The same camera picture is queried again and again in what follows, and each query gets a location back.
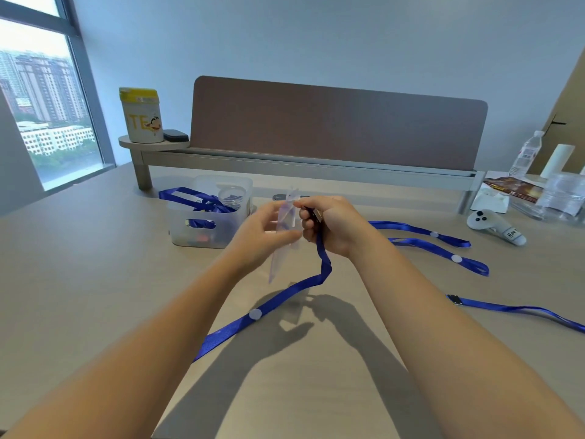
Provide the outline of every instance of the white controller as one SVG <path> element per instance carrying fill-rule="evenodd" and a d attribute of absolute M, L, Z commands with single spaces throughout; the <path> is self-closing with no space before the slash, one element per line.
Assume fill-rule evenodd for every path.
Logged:
<path fill-rule="evenodd" d="M 471 229 L 492 229 L 510 243 L 518 246 L 526 244 L 526 237 L 520 231 L 489 209 L 472 213 L 467 217 L 467 226 Z"/>

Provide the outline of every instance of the round shelf platform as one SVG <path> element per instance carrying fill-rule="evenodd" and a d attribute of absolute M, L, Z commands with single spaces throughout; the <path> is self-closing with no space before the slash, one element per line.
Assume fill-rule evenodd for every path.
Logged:
<path fill-rule="evenodd" d="M 122 136 L 118 143 L 123 148 L 136 149 L 138 151 L 174 151 L 175 149 L 185 149 L 191 146 L 190 141 L 161 141 L 159 143 L 134 143 L 128 136 Z"/>

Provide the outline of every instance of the window pane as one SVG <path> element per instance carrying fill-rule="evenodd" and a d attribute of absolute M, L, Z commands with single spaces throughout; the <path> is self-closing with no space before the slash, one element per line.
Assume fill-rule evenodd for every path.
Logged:
<path fill-rule="evenodd" d="M 46 191 L 104 167 L 65 36 L 0 20 L 0 87 Z"/>
<path fill-rule="evenodd" d="M 55 0 L 6 0 L 7 2 L 16 3 L 20 6 L 30 7 L 31 9 L 40 10 L 47 14 L 59 16 Z"/>

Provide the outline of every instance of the brown partition panel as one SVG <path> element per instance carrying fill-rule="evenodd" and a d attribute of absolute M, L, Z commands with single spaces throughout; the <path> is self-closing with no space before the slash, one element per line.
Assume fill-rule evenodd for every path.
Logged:
<path fill-rule="evenodd" d="M 479 100 L 199 77 L 191 147 L 471 170 Z"/>

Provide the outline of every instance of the white dot on lanyard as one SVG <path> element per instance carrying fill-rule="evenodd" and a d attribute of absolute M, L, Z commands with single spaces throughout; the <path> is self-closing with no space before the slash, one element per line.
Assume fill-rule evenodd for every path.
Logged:
<path fill-rule="evenodd" d="M 258 320 L 260 317 L 262 317 L 262 311 L 258 308 L 254 308 L 248 313 L 248 316 L 254 320 Z"/>

